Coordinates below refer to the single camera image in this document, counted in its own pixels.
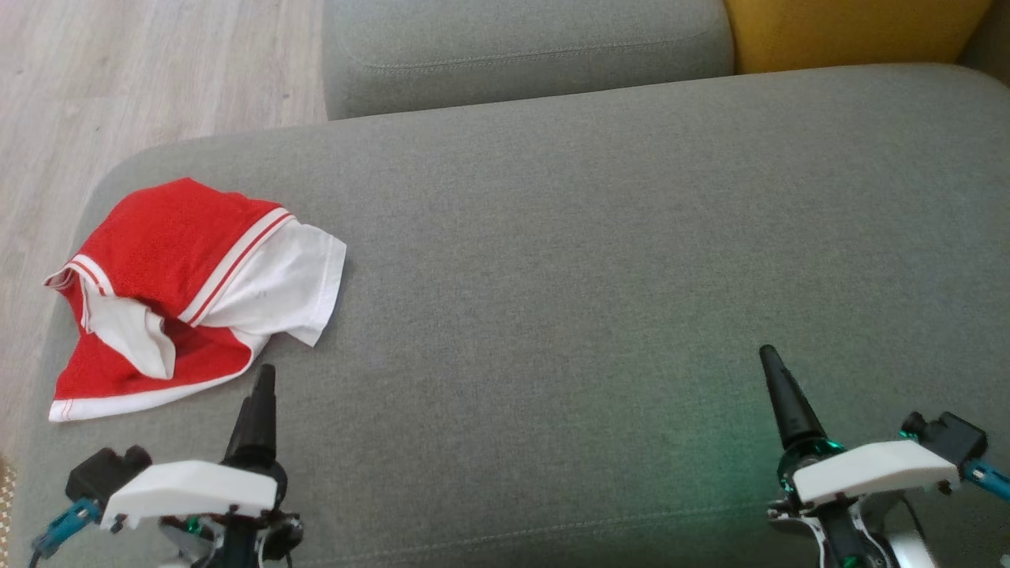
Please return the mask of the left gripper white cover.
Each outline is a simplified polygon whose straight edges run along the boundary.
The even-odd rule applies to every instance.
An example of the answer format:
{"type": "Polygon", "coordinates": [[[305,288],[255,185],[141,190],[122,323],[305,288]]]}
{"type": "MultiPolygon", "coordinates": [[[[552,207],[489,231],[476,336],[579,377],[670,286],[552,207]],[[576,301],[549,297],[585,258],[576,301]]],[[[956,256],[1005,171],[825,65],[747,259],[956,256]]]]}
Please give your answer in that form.
{"type": "Polygon", "coordinates": [[[191,567],[292,566],[305,525],[300,514],[282,510],[286,492],[287,473],[275,459],[275,366],[263,364],[223,460],[145,468],[112,493],[101,528],[118,533],[157,520],[174,531],[191,567]]]}

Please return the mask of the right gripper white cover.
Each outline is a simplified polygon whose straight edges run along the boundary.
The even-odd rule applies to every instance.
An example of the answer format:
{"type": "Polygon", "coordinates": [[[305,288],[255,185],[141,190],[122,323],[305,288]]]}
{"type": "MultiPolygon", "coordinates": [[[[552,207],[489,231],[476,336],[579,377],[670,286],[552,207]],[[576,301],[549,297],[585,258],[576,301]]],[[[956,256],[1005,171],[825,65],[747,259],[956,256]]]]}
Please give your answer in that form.
{"type": "MultiPolygon", "coordinates": [[[[826,436],[803,389],[775,346],[760,348],[765,384],[784,450],[826,436]]],[[[938,567],[920,522],[888,529],[888,512],[910,491],[957,489],[955,464],[902,439],[867,443],[822,461],[806,459],[785,477],[769,524],[811,538],[819,567],[938,567]]]]}

